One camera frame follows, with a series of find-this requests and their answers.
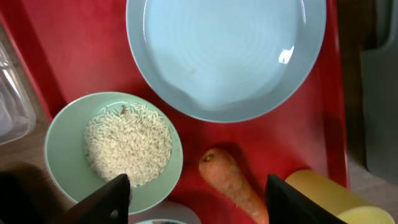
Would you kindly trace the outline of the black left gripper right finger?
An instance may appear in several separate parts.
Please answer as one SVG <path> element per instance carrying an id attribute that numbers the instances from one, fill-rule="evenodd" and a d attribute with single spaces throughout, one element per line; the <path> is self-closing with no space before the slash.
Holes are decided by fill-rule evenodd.
<path id="1" fill-rule="evenodd" d="M 274 174 L 267 176 L 265 201 L 270 224 L 345 224 Z"/>

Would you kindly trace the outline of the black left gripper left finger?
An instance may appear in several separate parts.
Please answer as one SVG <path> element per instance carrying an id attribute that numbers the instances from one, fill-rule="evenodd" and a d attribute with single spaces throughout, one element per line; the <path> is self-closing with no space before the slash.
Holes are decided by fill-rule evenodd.
<path id="1" fill-rule="evenodd" d="M 52 220 L 58 224 L 120 223 L 127 224 L 131 186 L 121 174 Z"/>

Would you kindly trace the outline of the green bowl with rice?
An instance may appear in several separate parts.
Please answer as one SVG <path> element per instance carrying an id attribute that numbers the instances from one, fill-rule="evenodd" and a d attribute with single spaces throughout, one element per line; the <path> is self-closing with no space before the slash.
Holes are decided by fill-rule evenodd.
<path id="1" fill-rule="evenodd" d="M 168 117 L 121 92 L 94 93 L 66 105 L 47 131 L 44 157 L 54 184 L 73 202 L 127 175 L 130 214 L 163 201 L 183 167 L 182 143 Z"/>

